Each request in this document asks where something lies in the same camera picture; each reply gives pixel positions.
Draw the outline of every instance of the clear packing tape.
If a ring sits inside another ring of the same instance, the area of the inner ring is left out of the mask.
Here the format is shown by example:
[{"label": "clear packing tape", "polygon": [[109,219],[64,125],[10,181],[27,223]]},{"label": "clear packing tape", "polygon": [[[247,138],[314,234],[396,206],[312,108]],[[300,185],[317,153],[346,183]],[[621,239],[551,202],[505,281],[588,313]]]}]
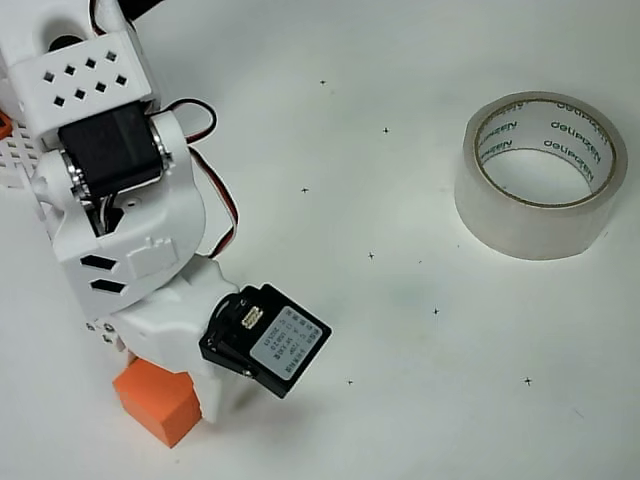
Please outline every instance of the clear packing tape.
[{"label": "clear packing tape", "polygon": [[[518,149],[570,163],[590,195],[540,204],[503,190],[484,165]],[[517,93],[482,108],[467,126],[463,150],[455,187],[463,223],[489,247],[528,260],[565,258],[589,248],[607,223],[627,171],[627,150],[613,124],[586,103],[549,92]]]}]

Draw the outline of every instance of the white surface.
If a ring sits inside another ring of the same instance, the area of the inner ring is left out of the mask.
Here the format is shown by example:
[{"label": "white surface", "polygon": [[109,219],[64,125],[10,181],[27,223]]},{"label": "white surface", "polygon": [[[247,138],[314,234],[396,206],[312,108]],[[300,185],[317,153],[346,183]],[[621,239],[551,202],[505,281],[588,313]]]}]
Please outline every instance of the white surface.
[{"label": "white surface", "polygon": [[[273,282],[334,337],[287,400],[261,394],[168,450],[122,412],[120,364],[5,193],[0,478],[638,478],[639,15],[633,0],[167,0],[138,28],[164,97],[219,109],[200,148],[241,209],[223,272]],[[569,260],[494,253],[454,207],[470,116],[529,89],[593,104],[629,149],[610,226]]]}]

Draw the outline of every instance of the diamond-shaped hole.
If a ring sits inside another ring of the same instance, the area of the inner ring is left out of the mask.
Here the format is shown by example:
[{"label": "diamond-shaped hole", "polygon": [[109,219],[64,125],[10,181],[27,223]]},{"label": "diamond-shaped hole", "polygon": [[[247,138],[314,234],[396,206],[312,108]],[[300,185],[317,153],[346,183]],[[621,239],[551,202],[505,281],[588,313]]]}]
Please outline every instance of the diamond-shaped hole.
[{"label": "diamond-shaped hole", "polygon": [[87,255],[80,259],[80,263],[85,267],[99,268],[100,270],[113,270],[113,267],[118,263],[115,260],[105,257],[99,257],[97,255]]},{"label": "diamond-shaped hole", "polygon": [[124,283],[112,282],[110,280],[95,280],[91,282],[91,288],[101,292],[120,293],[124,290]]}]

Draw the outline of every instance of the orange foam block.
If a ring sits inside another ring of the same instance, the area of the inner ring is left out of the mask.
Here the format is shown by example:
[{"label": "orange foam block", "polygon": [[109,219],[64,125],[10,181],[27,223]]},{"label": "orange foam block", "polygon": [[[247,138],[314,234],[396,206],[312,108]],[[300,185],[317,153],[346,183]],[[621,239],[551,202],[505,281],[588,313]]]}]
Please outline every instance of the orange foam block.
[{"label": "orange foam block", "polygon": [[169,447],[182,440],[202,417],[193,382],[186,373],[170,373],[138,358],[113,386],[129,415]]}]

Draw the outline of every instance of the black servo motor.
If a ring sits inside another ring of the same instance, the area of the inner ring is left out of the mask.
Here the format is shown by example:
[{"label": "black servo motor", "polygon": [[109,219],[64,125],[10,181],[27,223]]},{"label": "black servo motor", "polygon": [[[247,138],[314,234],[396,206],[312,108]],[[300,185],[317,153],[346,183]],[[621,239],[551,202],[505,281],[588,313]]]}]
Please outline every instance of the black servo motor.
[{"label": "black servo motor", "polygon": [[331,328],[271,285],[246,287],[216,307],[200,351],[284,398],[330,335]]}]

